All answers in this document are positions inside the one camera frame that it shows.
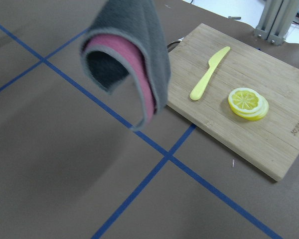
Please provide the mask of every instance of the yellow lemon slice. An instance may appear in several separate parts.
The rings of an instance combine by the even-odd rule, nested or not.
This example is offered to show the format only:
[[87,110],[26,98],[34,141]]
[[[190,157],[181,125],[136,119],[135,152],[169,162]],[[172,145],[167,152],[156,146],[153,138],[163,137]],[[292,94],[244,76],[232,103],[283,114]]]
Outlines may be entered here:
[[249,88],[234,89],[228,96],[228,103],[233,111],[252,114],[263,106],[261,96]]
[[235,112],[235,111],[234,111],[234,113],[242,118],[247,119],[247,120],[252,120],[252,121],[261,120],[263,117],[266,116],[266,114],[268,113],[268,110],[269,110],[268,101],[262,96],[261,96],[261,98],[263,101],[263,107],[259,111],[252,113],[252,114],[240,113],[240,112]]
[[247,120],[260,120],[269,110],[267,100],[256,91],[249,88],[234,89],[228,96],[231,110]]

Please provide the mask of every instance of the toy lemon slice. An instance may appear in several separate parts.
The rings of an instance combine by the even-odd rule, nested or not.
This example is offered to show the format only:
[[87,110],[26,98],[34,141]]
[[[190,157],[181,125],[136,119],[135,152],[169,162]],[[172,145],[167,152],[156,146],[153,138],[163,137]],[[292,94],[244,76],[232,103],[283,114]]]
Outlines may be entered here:
[[231,110],[247,120],[260,120],[269,110],[267,100],[249,88],[234,89],[228,96]]

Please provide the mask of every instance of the blue tape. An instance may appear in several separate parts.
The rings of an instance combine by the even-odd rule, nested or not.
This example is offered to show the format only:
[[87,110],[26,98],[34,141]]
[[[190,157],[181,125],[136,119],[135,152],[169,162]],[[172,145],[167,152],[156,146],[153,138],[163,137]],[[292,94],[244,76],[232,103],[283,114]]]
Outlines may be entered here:
[[115,210],[115,212],[107,219],[107,221],[98,229],[92,236],[92,239],[100,238],[106,230],[116,221],[116,219],[125,211],[125,209],[132,203],[132,201],[141,193],[141,191],[149,184],[155,175],[167,163],[167,157],[164,157],[155,168],[146,176],[146,178],[139,184],[137,188],[126,198],[126,200]]
[[17,43],[19,43],[21,46],[23,46],[26,50],[28,50],[32,55],[37,57],[39,60],[43,60],[43,57],[40,56],[39,53],[34,51],[31,47],[29,47],[27,44],[25,44],[23,41],[21,41],[19,38],[17,38],[15,35],[13,35],[11,32],[9,32],[1,25],[0,25],[0,30],[3,31],[5,34],[7,34],[9,37],[11,37],[13,40],[15,40]]
[[52,57],[53,55],[55,55],[56,53],[58,53],[60,50],[62,50],[64,47],[66,47],[67,45],[69,45],[71,42],[75,41],[76,39],[78,39],[80,36],[82,36],[84,33],[86,33],[88,30],[88,28],[86,28],[84,31],[81,31],[79,34],[77,34],[76,36],[74,36],[73,38],[71,38],[70,40],[68,40],[66,43],[64,43],[62,46],[60,46],[59,48],[57,48],[55,51],[53,51],[52,53],[50,53],[49,55],[47,55],[45,57],[45,59],[49,59],[50,57]]
[[[91,99],[93,102],[98,104],[102,109],[104,109],[107,113],[109,113],[111,116],[113,116],[115,119],[117,119],[120,123],[122,123],[125,127],[130,128],[132,127],[132,124],[129,123],[126,119],[124,119],[122,116],[120,116],[118,113],[116,113],[114,110],[112,110],[110,107],[108,107],[105,103],[103,103],[101,100],[96,98],[94,95],[92,95],[90,92],[88,92],[86,89],[84,89],[81,85],[79,85],[77,82],[75,82],[72,78],[67,76],[65,73],[63,73],[60,69],[58,69],[56,66],[51,64],[49,61],[45,61],[45,64],[50,67],[53,71],[55,71],[57,74],[59,74],[63,79],[65,79],[67,82],[69,82],[72,86],[74,86],[76,89],[78,89],[80,92],[82,92],[85,96],[87,96],[89,99]],[[159,144],[154,142],[151,138],[149,138],[147,135],[142,133],[141,131],[135,132],[137,136],[139,136],[141,139],[143,139],[147,144],[152,146],[154,149],[156,149],[159,153],[162,155],[165,155],[167,151],[161,147]]]
[[187,140],[190,134],[196,129],[195,124],[191,124],[190,127],[185,131],[185,133],[179,138],[179,140],[174,144],[174,146],[170,149],[170,154],[174,155],[175,152],[181,147],[181,145]]
[[55,55],[56,53],[58,53],[60,50],[62,50],[64,47],[66,47],[67,45],[69,45],[71,42],[75,41],[77,38],[79,38],[80,36],[82,36],[88,29],[83,30],[82,32],[80,32],[79,34],[77,34],[76,36],[74,36],[73,38],[71,38],[69,41],[67,41],[66,43],[64,43],[60,47],[58,47],[55,51],[53,51],[52,53],[50,53],[49,55],[47,55],[45,58],[43,58],[38,53],[36,53],[27,44],[25,44],[20,39],[18,39],[16,36],[14,36],[11,32],[9,32],[7,29],[5,29],[2,25],[0,25],[0,30],[2,30],[4,33],[6,33],[8,36],[10,36],[13,40],[15,40],[21,46],[23,46],[26,50],[28,50],[30,53],[32,53],[34,56],[36,56],[37,58],[40,59],[39,62],[35,63],[33,66],[31,66],[30,68],[28,68],[27,70],[25,70],[24,72],[22,72],[21,74],[19,74],[18,76],[16,76],[12,80],[10,80],[8,83],[6,83],[2,87],[0,87],[0,92],[1,92],[5,88],[7,88],[8,86],[10,86],[11,84],[13,84],[14,82],[16,82],[18,79],[20,79],[21,77],[23,77],[24,75],[26,75],[27,73],[29,73],[30,71],[32,71],[34,68],[36,68],[42,62],[45,62],[45,60],[49,59],[50,57],[52,57],[53,55]]
[[229,207],[234,209],[237,213],[242,215],[245,219],[247,219],[253,225],[255,225],[260,230],[262,230],[265,234],[267,234],[268,236],[270,236],[273,239],[282,239],[281,236],[279,236],[277,233],[275,233],[273,230],[271,230],[268,226],[263,224],[261,221],[259,221],[257,218],[255,218],[253,215],[251,215],[249,212],[247,212],[245,209],[243,209],[241,206],[239,206],[237,203],[235,203],[233,200],[231,200],[229,197],[227,197],[225,194],[223,194],[221,191],[219,191],[217,188],[215,188],[209,182],[207,182],[205,179],[200,177],[197,173],[195,173],[193,170],[191,170],[189,167],[187,167],[181,161],[179,161],[175,157],[170,158],[170,161],[173,162],[177,167],[179,167],[182,171],[184,171],[190,177],[192,177],[194,180],[196,180],[199,184],[204,186],[212,194],[214,194],[216,197],[218,197],[220,200],[222,200],[224,203],[226,203]]
[[0,92],[3,91],[5,88],[7,88],[8,86],[12,85],[14,82],[16,82],[18,79],[20,79],[21,77],[23,77],[24,75],[26,75],[27,73],[29,73],[30,71],[32,71],[35,67],[37,67],[38,65],[40,65],[42,63],[42,61],[39,61],[37,63],[35,63],[33,66],[31,66],[29,69],[23,71],[20,75],[16,76],[15,78],[13,78],[12,80],[10,80],[8,83],[6,83],[5,85],[0,87]]

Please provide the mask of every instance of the toy knife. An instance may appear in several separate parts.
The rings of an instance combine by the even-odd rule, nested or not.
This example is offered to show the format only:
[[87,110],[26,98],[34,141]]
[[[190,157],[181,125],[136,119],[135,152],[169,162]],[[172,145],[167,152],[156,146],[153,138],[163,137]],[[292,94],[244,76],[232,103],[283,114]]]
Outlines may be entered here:
[[208,61],[209,68],[205,75],[200,79],[200,81],[197,83],[197,85],[194,87],[194,89],[190,93],[190,98],[193,101],[199,100],[209,82],[210,77],[214,73],[216,67],[220,63],[220,61],[223,59],[223,57],[227,54],[227,52],[230,50],[229,46],[224,47],[223,49],[216,52]]

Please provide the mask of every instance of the towel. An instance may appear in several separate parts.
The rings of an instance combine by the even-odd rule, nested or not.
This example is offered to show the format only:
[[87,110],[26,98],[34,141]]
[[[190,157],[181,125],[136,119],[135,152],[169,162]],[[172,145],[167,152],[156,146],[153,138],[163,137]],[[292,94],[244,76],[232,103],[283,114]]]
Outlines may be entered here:
[[143,105],[144,119],[134,130],[148,121],[144,93],[133,70],[111,47],[102,46],[86,51],[92,38],[100,34],[123,37],[141,52],[146,76],[155,102],[155,114],[167,103],[170,64],[166,43],[152,0],[109,0],[96,17],[81,45],[81,60],[85,73],[109,94],[131,74]]
[[111,34],[99,34],[93,37],[84,50],[85,54],[94,54],[98,51],[106,52],[113,58],[121,59],[122,65],[129,69],[134,79],[139,81],[142,92],[140,97],[145,105],[145,112],[143,113],[144,120],[133,127],[133,130],[138,130],[140,126],[144,125],[144,122],[149,123],[151,121],[155,107],[142,53],[125,38]]

